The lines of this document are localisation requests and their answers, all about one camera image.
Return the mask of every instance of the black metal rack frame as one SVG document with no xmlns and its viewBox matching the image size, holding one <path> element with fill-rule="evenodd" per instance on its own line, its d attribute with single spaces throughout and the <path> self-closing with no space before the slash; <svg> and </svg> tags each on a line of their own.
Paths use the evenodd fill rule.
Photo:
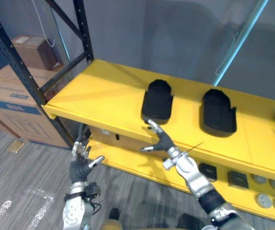
<svg viewBox="0 0 275 230">
<path fill-rule="evenodd" d="M 63 12 L 63 10 L 57 5 L 54 0 L 45 0 L 49 6 L 62 18 L 62 20 L 72 29 L 72 31 L 81 39 L 83 44 L 84 52 L 72 60 L 69 64 L 67 64 L 60 72 L 58 72 L 51 80 L 49 80 L 45 85 L 41 88 L 34 81 L 32 75 L 29 70 L 25 66 L 21 57 L 17 53 L 14 48 L 10 38 L 6 34 L 4 28 L 0 23 L 0 50 L 5 58 L 8 60 L 10 66 L 23 83 L 25 88 L 31 94 L 33 99 L 41 108 L 41 105 L 45 105 L 47 103 L 47 99 L 44 96 L 44 93 L 49 90 L 57 81 L 59 81 L 62 77 L 64 77 L 70 70 L 72 70 L 78 63 L 80 63 L 84 58 L 87 61 L 93 61 L 93 51 L 91 45 L 91 39 L 89 34 L 89 28 L 87 25 L 87 19 L 84 9 L 83 0 L 73 0 L 73 4 L 75 7 L 77 22 L 79 25 L 79 29 L 75 26 L 75 24 L 70 20 L 70 18 Z M 73 138 L 70 136 L 68 131 L 65 129 L 60 119 L 57 117 L 56 119 L 50 119 L 52 125 L 56 128 L 65 142 L 72 147 L 73 146 Z"/>
</svg>

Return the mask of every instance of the floor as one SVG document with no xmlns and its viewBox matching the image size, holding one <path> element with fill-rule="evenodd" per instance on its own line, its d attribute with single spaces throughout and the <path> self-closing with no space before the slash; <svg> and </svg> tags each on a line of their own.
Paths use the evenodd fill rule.
<svg viewBox="0 0 275 230">
<path fill-rule="evenodd" d="M 0 230 L 63 228 L 63 197 L 69 191 L 70 151 L 27 142 L 18 153 L 6 150 L 14 138 L 0 131 Z M 100 229 L 112 208 L 124 229 L 176 227 L 199 230 L 208 219 L 195 199 L 131 174 L 100 165 L 88 178 L 101 187 L 102 209 L 91 219 Z M 257 229 L 275 230 L 275 221 L 241 212 Z"/>
</svg>

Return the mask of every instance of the yellow shelf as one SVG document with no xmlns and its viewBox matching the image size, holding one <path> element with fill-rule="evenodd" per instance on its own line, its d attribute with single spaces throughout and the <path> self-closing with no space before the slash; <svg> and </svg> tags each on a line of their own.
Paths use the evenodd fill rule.
<svg viewBox="0 0 275 230">
<path fill-rule="evenodd" d="M 89 158 L 92 160 L 98 156 L 104 155 L 105 160 L 103 161 L 103 164 L 105 165 L 188 193 L 184 179 L 177 173 L 175 168 L 166 171 L 163 168 L 162 160 L 160 158 L 103 144 L 92 140 L 92 138 L 89 145 L 92 146 L 89 155 Z M 199 159 L 197 162 L 208 163 L 207 161 Z M 259 193 L 269 195 L 272 201 L 275 199 L 275 190 L 270 186 L 269 182 L 259 185 L 256 184 L 249 175 L 247 175 L 250 187 L 249 190 L 230 187 L 227 181 L 227 172 L 230 169 L 219 164 L 209 164 L 216 166 L 217 168 L 218 180 L 214 182 L 213 185 L 225 200 L 232 203 L 238 209 L 262 217 L 275 219 L 275 208 L 273 206 L 268 209 L 261 208 L 255 201 L 255 197 Z"/>
<path fill-rule="evenodd" d="M 166 80 L 174 95 L 172 115 L 162 127 L 183 149 L 203 142 L 192 155 L 244 172 L 275 179 L 275 101 L 225 88 L 95 60 L 52 98 L 44 110 L 146 142 L 156 138 L 140 118 L 145 89 Z M 236 133 L 218 138 L 199 127 L 202 97 L 222 90 L 237 106 Z"/>
</svg>

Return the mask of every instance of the wall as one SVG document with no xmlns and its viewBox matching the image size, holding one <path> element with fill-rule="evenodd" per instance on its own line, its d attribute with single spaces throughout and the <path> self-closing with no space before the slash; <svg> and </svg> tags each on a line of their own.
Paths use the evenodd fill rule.
<svg viewBox="0 0 275 230">
<path fill-rule="evenodd" d="M 29 1 L 0 2 L 0 21 L 10 36 L 42 36 Z M 56 2 L 76 21 L 71 1 Z M 96 58 L 212 84 L 256 2 L 88 0 L 84 4 Z M 46 28 L 45 15 L 42 18 Z M 71 58 L 76 57 L 81 42 L 58 16 L 56 20 Z M 80 64 L 76 72 L 85 66 Z M 275 0 L 269 1 L 219 85 L 275 100 Z"/>
</svg>

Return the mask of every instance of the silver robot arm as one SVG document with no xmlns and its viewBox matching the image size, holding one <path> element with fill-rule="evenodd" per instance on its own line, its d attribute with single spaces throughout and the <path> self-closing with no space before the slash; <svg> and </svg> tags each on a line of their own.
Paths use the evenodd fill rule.
<svg viewBox="0 0 275 230">
<path fill-rule="evenodd" d="M 95 209 L 92 199 L 100 195 L 99 186 L 94 182 L 88 184 L 87 176 L 104 160 L 104 156 L 89 162 L 87 157 L 91 147 L 86 148 L 86 144 L 76 141 L 72 149 L 69 167 L 72 185 L 70 194 L 64 197 L 66 204 L 63 209 L 63 230 L 89 230 L 90 219 Z"/>
<path fill-rule="evenodd" d="M 142 152 L 165 150 L 169 158 L 164 161 L 163 167 L 169 170 L 175 166 L 182 176 L 188 189 L 197 199 L 201 207 L 210 217 L 212 224 L 220 230 L 254 230 L 237 212 L 230 203 L 215 190 L 211 182 L 199 171 L 196 162 L 187 152 L 181 152 L 175 146 L 165 131 L 151 119 L 146 121 L 149 128 L 159 137 L 159 142 L 153 146 L 144 147 Z"/>
</svg>

